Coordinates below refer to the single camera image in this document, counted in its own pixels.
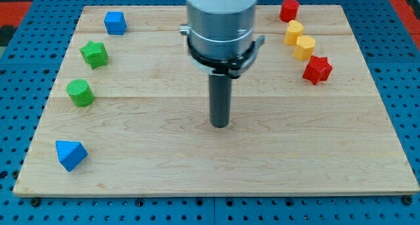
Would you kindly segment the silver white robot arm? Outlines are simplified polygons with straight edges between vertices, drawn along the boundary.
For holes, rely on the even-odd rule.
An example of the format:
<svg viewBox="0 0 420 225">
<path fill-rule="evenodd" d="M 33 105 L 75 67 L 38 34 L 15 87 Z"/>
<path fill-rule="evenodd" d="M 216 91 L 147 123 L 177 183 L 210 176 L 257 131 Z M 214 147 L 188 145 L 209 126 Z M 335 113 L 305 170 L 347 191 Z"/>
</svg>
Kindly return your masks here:
<svg viewBox="0 0 420 225">
<path fill-rule="evenodd" d="M 258 0 L 186 0 L 192 63 L 208 75 L 239 78 L 254 63 L 265 36 L 253 40 Z"/>
</svg>

